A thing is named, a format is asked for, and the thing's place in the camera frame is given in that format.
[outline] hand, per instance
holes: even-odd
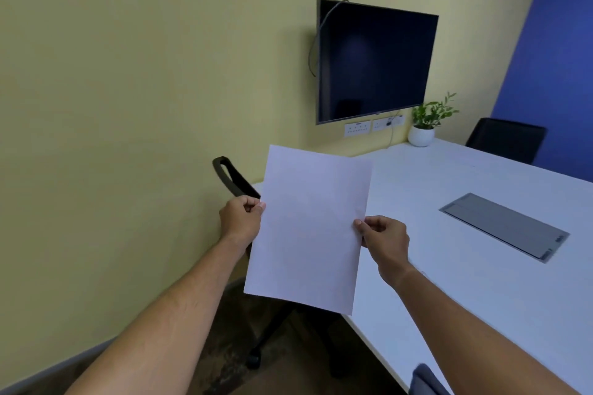
[[[266,204],[259,199],[241,195],[230,199],[220,210],[221,238],[220,242],[232,242],[245,251],[259,233],[262,213]]]
[[[402,222],[377,215],[354,220],[354,226],[362,234],[362,246],[368,248],[379,265],[379,274],[387,284],[395,288],[403,276],[414,266],[408,261],[410,237]]]

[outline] blue wall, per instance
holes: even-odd
[[[535,165],[593,182],[593,0],[534,0],[492,117],[542,125]]]

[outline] wall-mounted television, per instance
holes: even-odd
[[[317,123],[421,105],[438,19],[317,0]]]

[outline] paper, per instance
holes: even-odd
[[[372,161],[271,145],[245,293],[352,314]]]

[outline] tabletop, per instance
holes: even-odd
[[[435,140],[363,155],[367,215],[403,221],[410,260],[473,314],[582,393],[593,387],[593,184]],[[472,192],[570,237],[546,264],[439,211]],[[400,384],[424,362],[446,384],[397,294],[362,249],[346,320]]]

